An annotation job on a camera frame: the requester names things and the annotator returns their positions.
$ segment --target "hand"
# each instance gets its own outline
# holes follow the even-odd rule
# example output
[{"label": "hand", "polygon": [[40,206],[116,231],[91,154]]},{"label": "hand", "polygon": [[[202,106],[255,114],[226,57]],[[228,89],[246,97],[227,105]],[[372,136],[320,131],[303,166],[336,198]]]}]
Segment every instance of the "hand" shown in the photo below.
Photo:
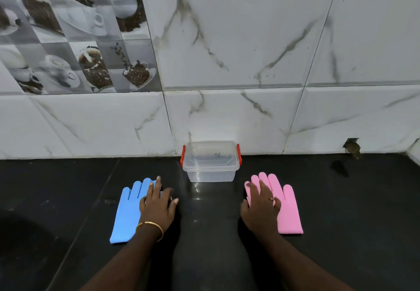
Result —
[{"label": "hand", "polygon": [[172,193],[172,188],[166,188],[162,195],[160,195],[160,176],[156,178],[156,184],[153,188],[153,183],[149,185],[147,195],[140,200],[140,220],[139,223],[151,221],[160,225],[165,232],[171,225],[175,217],[176,204],[178,198],[174,199],[168,207],[169,197]]},{"label": "hand", "polygon": [[273,193],[263,181],[260,181],[260,194],[253,183],[249,182],[246,186],[250,189],[252,204],[248,206],[248,201],[244,199],[241,204],[241,217],[255,237],[265,244],[278,236],[277,215],[281,202],[277,197],[273,198]]}]

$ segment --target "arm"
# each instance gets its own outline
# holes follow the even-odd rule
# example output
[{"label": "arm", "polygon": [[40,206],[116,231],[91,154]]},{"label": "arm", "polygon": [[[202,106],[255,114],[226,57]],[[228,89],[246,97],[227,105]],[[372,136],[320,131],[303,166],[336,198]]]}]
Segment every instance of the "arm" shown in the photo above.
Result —
[{"label": "arm", "polygon": [[[160,177],[155,188],[150,184],[146,197],[140,200],[139,223],[151,221],[166,231],[175,216],[178,199],[168,208],[172,189],[160,195]],[[80,291],[134,291],[155,242],[162,235],[160,229],[151,224],[139,226],[133,238],[124,246]]]},{"label": "arm", "polygon": [[353,290],[335,278],[308,257],[297,251],[277,232],[277,215],[281,203],[260,181],[261,193],[250,183],[252,205],[244,199],[241,217],[276,264],[287,287],[293,291],[351,291]]}]

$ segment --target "checkered pattern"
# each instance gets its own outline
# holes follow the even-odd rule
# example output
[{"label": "checkered pattern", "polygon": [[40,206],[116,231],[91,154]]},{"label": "checkered pattern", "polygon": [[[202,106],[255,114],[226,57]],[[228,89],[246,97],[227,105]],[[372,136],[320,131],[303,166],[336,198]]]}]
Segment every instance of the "checkered pattern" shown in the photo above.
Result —
[{"label": "checkered pattern", "polygon": [[142,0],[0,7],[0,61],[27,94],[162,90]]}]

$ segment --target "glove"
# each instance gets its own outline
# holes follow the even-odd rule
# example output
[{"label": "glove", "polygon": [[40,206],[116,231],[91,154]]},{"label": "glove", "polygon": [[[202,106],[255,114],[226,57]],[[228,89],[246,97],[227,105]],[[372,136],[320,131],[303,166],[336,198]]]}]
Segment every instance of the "glove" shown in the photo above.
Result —
[{"label": "glove", "polygon": [[[276,175],[270,174],[267,177],[264,172],[261,172],[259,176],[253,175],[251,177],[251,182],[257,186],[258,192],[260,192],[260,180],[262,180],[271,190],[273,197],[280,199],[281,208],[277,216],[278,232],[283,234],[302,234],[303,229],[300,223],[299,211],[297,209],[293,188],[290,185],[284,185],[283,189],[281,189]],[[245,190],[247,192],[248,204],[251,205],[250,189],[248,186],[245,186]]]},{"label": "glove", "polygon": [[112,244],[129,241],[136,233],[136,227],[140,220],[140,199],[146,196],[150,178],[145,178],[143,183],[136,181],[133,189],[125,187],[118,204],[115,216],[114,228],[109,241]]}]

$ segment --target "container lid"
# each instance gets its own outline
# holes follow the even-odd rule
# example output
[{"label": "container lid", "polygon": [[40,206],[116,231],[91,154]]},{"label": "container lid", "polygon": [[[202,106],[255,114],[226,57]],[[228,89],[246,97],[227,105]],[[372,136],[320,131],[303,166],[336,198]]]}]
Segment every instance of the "container lid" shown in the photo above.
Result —
[{"label": "container lid", "polygon": [[190,142],[185,147],[182,169],[186,172],[224,172],[239,169],[235,142]]}]

